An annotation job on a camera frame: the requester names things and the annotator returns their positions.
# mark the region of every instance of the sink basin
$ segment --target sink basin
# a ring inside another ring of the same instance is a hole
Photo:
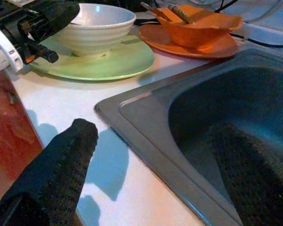
[[[229,122],[283,160],[283,57],[249,49],[103,100],[96,110],[206,225],[242,225],[205,137]]]

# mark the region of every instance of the orange plate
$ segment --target orange plate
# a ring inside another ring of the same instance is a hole
[[[223,58],[235,55],[238,51],[236,41],[227,34],[218,39],[211,47],[204,49],[187,48],[175,44],[161,25],[144,25],[140,29],[141,38],[162,51],[186,57]]]

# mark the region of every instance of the gray sink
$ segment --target gray sink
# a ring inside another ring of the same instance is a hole
[[[246,50],[103,100],[96,110],[206,225],[242,225],[205,136],[229,122],[283,160],[283,57]]]

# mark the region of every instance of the light green plate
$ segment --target light green plate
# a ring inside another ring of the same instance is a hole
[[[61,46],[53,38],[42,44],[58,53],[54,64],[39,58],[30,65],[48,74],[68,79],[103,81],[124,79],[150,69],[154,62],[151,48],[134,35],[127,35],[124,41],[106,56],[96,59],[74,56],[72,51]]]

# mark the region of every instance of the white bowl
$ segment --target white bowl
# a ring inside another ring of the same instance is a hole
[[[124,8],[80,3],[76,18],[55,37],[80,57],[97,58],[121,43],[136,15]]]

